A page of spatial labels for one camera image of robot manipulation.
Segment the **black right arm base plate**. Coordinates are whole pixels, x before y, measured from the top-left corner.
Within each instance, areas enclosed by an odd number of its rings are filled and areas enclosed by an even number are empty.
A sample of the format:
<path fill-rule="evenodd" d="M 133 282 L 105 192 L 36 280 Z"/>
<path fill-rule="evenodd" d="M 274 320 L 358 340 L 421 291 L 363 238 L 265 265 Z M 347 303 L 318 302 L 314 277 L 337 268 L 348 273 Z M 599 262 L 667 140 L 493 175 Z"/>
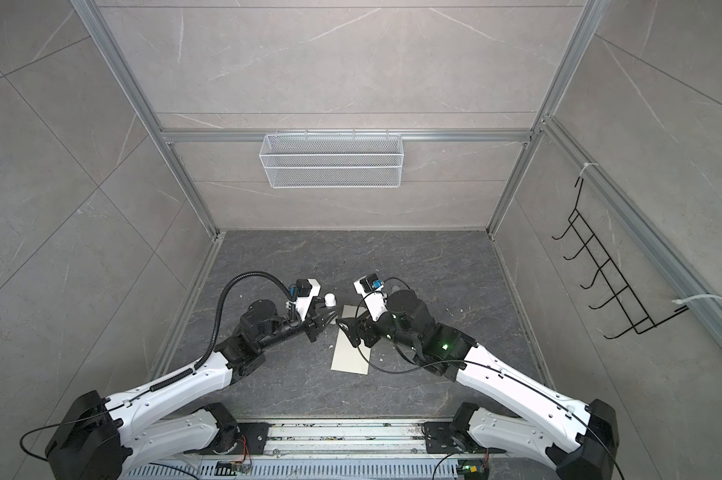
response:
<path fill-rule="evenodd" d="M 454 433 L 450 422 L 424 422 L 421 433 L 425 440 L 426 452 L 429 454 L 505 454 L 499 448 L 480 447 L 466 434 Z"/>

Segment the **white paper envelope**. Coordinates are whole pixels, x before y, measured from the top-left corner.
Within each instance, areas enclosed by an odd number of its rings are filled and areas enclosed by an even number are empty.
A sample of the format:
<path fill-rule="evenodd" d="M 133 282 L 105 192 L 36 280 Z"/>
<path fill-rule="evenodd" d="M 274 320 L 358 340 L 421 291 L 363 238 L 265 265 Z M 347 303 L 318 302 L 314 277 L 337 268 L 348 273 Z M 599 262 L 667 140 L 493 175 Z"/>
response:
<path fill-rule="evenodd" d="M 362 358 L 361 354 L 368 357 L 369 353 L 370 349 L 363 344 L 359 347 L 353 347 L 344 331 L 339 328 L 331 369 L 337 372 L 367 375 L 369 365 Z"/>

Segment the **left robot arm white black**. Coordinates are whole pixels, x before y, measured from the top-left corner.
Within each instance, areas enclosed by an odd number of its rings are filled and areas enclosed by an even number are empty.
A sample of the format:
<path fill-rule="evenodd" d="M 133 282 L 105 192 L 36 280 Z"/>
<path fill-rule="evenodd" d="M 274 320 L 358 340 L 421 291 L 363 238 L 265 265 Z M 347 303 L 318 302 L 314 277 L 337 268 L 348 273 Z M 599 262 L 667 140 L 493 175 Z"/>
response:
<path fill-rule="evenodd" d="M 57 479 L 119 479 L 134 469 L 175 454 L 232 450 L 238 427 L 220 404 L 182 417 L 171 413 L 251 375 L 265 361 L 266 348 L 304 333 L 315 339 L 337 316 L 333 294 L 313 297 L 300 311 L 299 325 L 272 338 L 231 336 L 209 358 L 153 382 L 103 397 L 78 397 L 49 441 L 45 455 Z"/>

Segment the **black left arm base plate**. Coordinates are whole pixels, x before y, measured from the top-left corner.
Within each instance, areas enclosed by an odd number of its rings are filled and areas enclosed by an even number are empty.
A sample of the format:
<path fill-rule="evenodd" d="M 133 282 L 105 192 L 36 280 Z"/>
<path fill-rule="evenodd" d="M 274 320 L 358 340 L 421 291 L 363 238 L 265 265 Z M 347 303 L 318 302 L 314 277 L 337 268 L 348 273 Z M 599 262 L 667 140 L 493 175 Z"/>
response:
<path fill-rule="evenodd" d="M 266 422 L 239 423 L 235 428 L 224 427 L 211 449 L 217 455 L 242 457 L 245 449 L 249 454 L 263 455 L 269 430 L 270 424 Z"/>

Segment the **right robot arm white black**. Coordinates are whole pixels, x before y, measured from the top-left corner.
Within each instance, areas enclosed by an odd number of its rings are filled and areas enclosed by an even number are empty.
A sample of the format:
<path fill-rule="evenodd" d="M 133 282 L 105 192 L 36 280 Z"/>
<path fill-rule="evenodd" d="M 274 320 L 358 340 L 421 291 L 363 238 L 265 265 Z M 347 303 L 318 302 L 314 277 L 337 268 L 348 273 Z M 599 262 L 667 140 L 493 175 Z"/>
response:
<path fill-rule="evenodd" d="M 552 390 L 501 361 L 464 332 L 437 322 L 412 290 L 365 294 L 365 311 L 340 318 L 353 347 L 389 340 L 412 351 L 426 370 L 477 391 L 512 411 L 507 417 L 463 404 L 449 426 L 463 450 L 499 450 L 553 469 L 561 479 L 609 479 L 623 473 L 616 456 L 615 410 Z"/>

